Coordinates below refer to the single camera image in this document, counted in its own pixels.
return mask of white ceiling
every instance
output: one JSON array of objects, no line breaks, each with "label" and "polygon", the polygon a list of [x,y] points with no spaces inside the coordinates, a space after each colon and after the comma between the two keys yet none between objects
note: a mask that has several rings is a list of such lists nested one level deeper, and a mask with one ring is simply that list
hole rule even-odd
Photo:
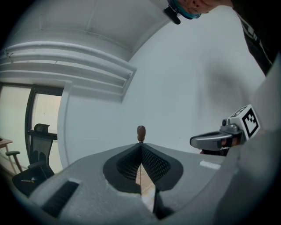
[{"label": "white ceiling", "polygon": [[39,1],[15,28],[10,42],[35,37],[80,41],[129,60],[169,21],[162,12],[167,5],[167,0]]}]

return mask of chair armrest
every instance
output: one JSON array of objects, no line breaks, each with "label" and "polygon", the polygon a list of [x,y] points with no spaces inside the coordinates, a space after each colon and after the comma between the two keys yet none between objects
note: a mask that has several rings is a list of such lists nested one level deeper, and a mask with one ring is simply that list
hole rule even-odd
[{"label": "chair armrest", "polygon": [[45,165],[46,163],[44,161],[38,161],[36,163],[32,163],[28,166],[29,169],[36,169],[36,168],[39,168],[39,167],[42,167],[43,165]]},{"label": "chair armrest", "polygon": [[6,156],[15,156],[17,154],[19,154],[19,151],[11,151],[11,152],[6,152]]}]

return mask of office chair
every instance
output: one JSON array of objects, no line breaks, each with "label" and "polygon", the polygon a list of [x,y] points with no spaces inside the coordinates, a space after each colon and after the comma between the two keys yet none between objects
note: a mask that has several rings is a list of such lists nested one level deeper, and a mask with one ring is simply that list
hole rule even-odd
[{"label": "office chair", "polygon": [[[34,127],[34,132],[31,134],[30,152],[28,152],[30,165],[27,170],[12,178],[15,187],[26,196],[29,196],[41,183],[54,175],[49,166],[53,137],[49,135],[48,127],[49,125],[40,123]],[[13,156],[18,162],[16,155],[19,153],[12,151],[7,152],[6,155]]]}]

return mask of person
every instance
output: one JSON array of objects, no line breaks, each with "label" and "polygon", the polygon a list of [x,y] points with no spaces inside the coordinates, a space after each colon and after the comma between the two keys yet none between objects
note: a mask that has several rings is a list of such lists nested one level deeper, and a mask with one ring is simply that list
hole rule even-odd
[{"label": "person", "polygon": [[274,4],[256,0],[170,0],[188,19],[199,18],[220,5],[232,7],[241,20],[249,52],[267,75],[279,50],[278,12]]}]

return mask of wooden table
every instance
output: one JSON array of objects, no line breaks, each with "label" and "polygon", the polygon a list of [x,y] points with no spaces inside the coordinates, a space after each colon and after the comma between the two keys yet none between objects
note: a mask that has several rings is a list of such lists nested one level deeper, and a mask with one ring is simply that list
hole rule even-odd
[{"label": "wooden table", "polygon": [[[6,148],[6,151],[9,152],[8,144],[13,143],[13,142],[11,140],[4,139],[1,136],[0,136],[0,138],[2,139],[2,141],[0,141],[0,149],[1,148]],[[11,157],[10,156],[8,156],[8,157],[9,157],[9,161],[11,163],[11,166],[13,168],[14,174],[17,174],[16,170],[14,169],[14,164],[13,164],[13,162],[11,160]]]}]

